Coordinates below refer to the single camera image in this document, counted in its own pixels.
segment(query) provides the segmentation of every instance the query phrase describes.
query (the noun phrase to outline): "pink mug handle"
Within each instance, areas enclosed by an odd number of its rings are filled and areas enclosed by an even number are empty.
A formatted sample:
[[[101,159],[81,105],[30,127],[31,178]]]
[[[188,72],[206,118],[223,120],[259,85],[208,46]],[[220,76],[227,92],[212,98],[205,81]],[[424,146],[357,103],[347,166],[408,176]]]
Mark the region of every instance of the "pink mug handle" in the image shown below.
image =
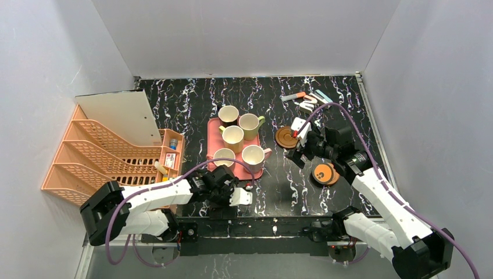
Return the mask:
[[[272,149],[270,149],[270,148],[264,149],[263,154],[265,155],[265,159],[267,160],[270,157],[270,155],[272,154]]]

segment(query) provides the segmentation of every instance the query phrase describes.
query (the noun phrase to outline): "orange marker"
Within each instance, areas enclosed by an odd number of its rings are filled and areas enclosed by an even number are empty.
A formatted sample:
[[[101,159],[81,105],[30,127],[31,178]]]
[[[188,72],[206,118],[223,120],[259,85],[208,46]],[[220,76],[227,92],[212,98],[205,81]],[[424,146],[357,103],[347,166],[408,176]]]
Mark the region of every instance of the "orange marker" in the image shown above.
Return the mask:
[[[285,101],[289,101],[289,100],[294,100],[294,99],[298,99],[298,98],[303,98],[304,96],[306,96],[306,93],[303,91],[303,92],[296,93],[296,94],[291,94],[291,95],[287,95],[287,96],[282,96],[282,97],[281,97],[281,101],[285,102]]]

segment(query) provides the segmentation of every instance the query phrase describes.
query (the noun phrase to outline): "white wall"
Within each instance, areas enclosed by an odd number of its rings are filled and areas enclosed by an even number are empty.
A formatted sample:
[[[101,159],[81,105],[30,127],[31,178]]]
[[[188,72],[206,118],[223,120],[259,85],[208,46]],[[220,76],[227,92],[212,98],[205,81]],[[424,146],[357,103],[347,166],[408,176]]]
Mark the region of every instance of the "white wall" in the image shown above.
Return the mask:
[[[73,278],[78,209],[40,191],[74,96],[133,87],[90,0],[0,3],[2,278]]]
[[[399,0],[93,0],[134,76],[347,74]]]
[[[363,78],[401,194],[493,278],[493,2],[403,0]],[[441,278],[472,278],[454,251]]]

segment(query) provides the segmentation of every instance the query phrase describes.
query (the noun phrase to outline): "wooden coaster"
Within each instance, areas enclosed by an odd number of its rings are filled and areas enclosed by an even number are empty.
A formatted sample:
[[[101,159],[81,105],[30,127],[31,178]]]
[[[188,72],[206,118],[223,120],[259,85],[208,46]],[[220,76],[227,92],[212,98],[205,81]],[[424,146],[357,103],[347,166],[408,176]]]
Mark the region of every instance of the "wooden coaster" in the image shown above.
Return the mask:
[[[291,136],[291,129],[288,126],[284,126],[277,130],[276,142],[284,148],[294,148],[298,140]]]
[[[312,177],[322,185],[334,185],[341,177],[330,163],[318,164],[312,170]]]

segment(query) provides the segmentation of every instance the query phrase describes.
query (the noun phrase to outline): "black marble table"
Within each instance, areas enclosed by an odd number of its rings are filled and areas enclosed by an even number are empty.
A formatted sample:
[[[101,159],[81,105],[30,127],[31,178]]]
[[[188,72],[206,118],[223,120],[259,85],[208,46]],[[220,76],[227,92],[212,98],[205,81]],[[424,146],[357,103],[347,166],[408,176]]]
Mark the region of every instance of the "black marble table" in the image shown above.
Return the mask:
[[[319,188],[310,180],[310,169],[321,159],[306,161],[300,169],[284,155],[287,151],[275,142],[278,128],[290,126],[295,117],[307,118],[295,101],[282,102],[280,96],[317,89],[349,110],[362,132],[367,146],[383,169],[382,159],[370,125],[370,119],[355,76],[327,77],[265,77],[265,78],[191,78],[141,80],[159,128],[170,128],[185,138],[183,170],[189,170],[206,160],[207,122],[217,117],[222,105],[234,105],[240,114],[265,116],[260,128],[260,145],[271,148],[273,154],[264,165],[263,176],[252,190],[251,206],[240,206],[241,216],[306,216],[330,215],[352,205],[366,215],[378,212],[366,198],[344,179],[332,187]],[[348,123],[337,108],[322,111],[314,118],[321,127]],[[356,146],[361,147],[358,138]],[[178,208],[181,216],[207,216],[207,202]]]

